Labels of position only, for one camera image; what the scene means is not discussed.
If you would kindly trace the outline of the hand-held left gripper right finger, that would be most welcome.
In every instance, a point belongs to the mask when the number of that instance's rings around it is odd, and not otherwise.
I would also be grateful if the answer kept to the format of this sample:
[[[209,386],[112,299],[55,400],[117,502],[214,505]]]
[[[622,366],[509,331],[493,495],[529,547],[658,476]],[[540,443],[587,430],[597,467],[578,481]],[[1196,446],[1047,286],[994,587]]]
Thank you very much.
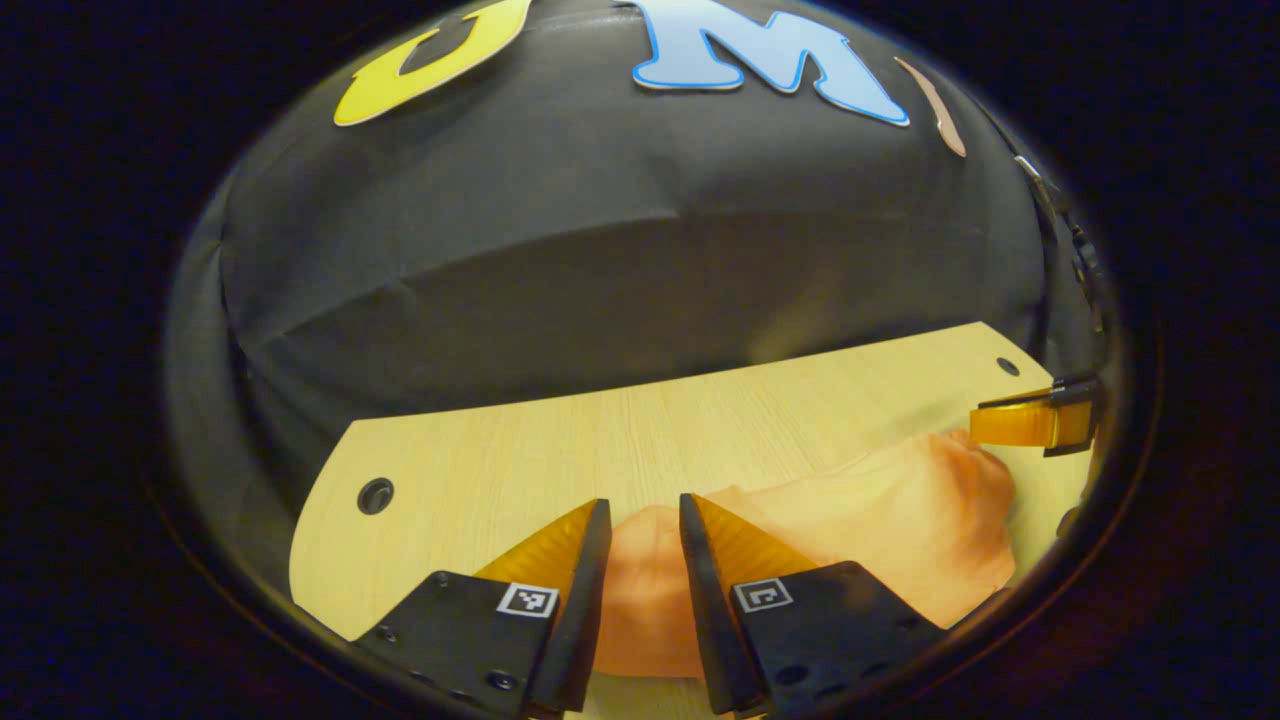
[[[945,637],[860,564],[819,565],[699,495],[678,530],[716,714],[833,717]]]

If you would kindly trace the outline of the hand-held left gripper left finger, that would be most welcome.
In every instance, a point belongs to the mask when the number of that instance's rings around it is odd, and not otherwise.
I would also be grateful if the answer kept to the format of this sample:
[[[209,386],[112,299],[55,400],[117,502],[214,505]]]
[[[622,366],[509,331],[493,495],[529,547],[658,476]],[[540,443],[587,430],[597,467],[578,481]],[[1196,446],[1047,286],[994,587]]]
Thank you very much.
[[[481,570],[434,571],[356,646],[445,700],[452,719],[584,708],[603,614],[611,506],[594,498]]]

